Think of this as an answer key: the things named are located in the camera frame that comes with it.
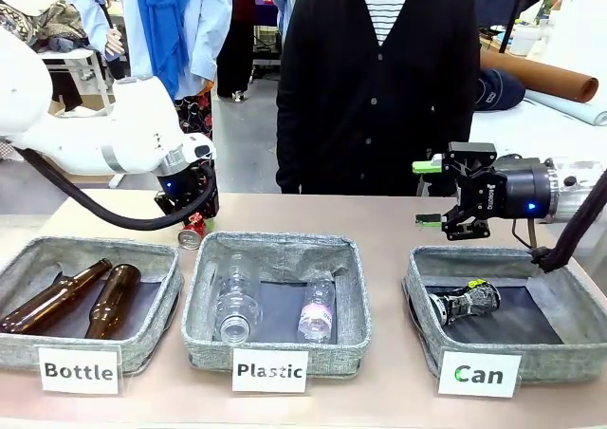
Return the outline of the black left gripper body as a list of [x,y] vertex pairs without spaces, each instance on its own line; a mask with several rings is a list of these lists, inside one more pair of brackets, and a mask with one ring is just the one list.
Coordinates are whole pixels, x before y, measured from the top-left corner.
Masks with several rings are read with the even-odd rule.
[[214,162],[200,160],[174,175],[157,177],[161,187],[155,195],[157,206],[170,215],[189,205],[207,188],[209,173],[215,175]]

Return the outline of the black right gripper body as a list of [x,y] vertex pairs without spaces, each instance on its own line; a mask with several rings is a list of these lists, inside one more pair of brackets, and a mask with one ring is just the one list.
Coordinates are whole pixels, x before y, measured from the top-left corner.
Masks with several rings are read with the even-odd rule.
[[538,159],[499,159],[467,180],[467,207],[480,219],[541,219],[553,208],[553,169]]

